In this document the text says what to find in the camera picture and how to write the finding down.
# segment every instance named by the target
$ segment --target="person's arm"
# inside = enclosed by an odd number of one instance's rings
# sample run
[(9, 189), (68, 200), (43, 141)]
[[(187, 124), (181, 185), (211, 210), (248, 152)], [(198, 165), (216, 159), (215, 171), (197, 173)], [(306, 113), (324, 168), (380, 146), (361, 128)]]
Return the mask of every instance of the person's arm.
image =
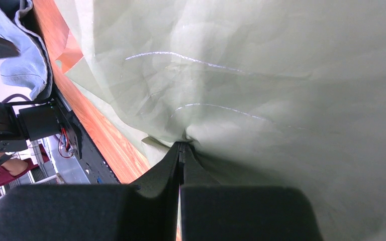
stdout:
[(10, 159), (3, 163), (2, 166), (11, 174), (11, 176), (17, 176), (25, 171), (28, 164), (20, 159)]

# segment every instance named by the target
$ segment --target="black cable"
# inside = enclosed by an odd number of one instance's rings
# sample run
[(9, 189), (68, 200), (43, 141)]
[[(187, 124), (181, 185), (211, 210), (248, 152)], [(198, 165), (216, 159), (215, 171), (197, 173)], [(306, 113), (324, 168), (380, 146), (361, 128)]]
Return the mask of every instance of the black cable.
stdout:
[(50, 102), (51, 100), (52, 100), (52, 97), (48, 97), (46, 99), (39, 99), (39, 100), (10, 102), (8, 103), (8, 105), (15, 106), (15, 105), (29, 105), (29, 104), (45, 104), (47, 102)]
[(22, 98), (24, 99), (25, 101), (30, 101), (29, 98), (27, 98), (25, 95), (22, 95), (22, 94), (12, 94), (10, 96), (8, 96), (7, 98), (5, 98), (3, 101), (1, 101), (2, 103), (6, 104), (8, 102), (10, 102), (10, 100), (14, 99), (14, 98)]

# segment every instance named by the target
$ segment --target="red wire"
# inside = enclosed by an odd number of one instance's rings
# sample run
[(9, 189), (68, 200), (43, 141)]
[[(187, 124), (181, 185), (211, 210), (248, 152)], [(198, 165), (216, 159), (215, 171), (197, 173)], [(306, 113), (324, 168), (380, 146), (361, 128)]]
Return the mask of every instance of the red wire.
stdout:
[(66, 151), (69, 149), (69, 137), (67, 136), (67, 132), (65, 128), (61, 129), (64, 133), (64, 136), (66, 137)]
[(63, 137), (63, 133), (65, 132), (65, 130), (64, 130), (64, 128), (62, 129), (62, 131), (61, 131), (61, 135), (60, 135), (60, 139), (58, 139), (58, 153), (60, 154), (60, 156), (61, 157), (64, 157), (64, 158), (71, 158), (72, 156), (73, 156), (73, 153), (72, 153), (72, 155), (70, 155), (69, 157), (65, 157), (65, 156), (63, 156), (63, 154), (61, 153), (61, 144), (63, 143), (62, 142), (62, 137)]

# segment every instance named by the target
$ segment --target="light blue cloth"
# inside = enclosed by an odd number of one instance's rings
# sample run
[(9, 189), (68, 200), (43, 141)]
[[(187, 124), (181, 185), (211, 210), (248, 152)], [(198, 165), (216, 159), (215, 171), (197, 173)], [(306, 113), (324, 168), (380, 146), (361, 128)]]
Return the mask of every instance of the light blue cloth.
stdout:
[(51, 94), (52, 71), (45, 44), (39, 35), (27, 30), (20, 22), (33, 7), (31, 0), (21, 0), (20, 9), (10, 20), (0, 9), (0, 37), (15, 44), (20, 56), (6, 59), (1, 67), (4, 84), (31, 89), (31, 99), (44, 99)]

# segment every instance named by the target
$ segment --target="light green cloth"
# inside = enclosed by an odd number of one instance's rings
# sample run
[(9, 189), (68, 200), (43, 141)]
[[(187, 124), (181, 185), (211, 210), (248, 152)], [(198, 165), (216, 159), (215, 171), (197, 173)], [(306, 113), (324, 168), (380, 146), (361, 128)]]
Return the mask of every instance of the light green cloth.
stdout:
[(304, 191), (325, 240), (386, 240), (386, 1), (56, 3), (68, 76), (143, 154), (190, 141), (222, 182)]

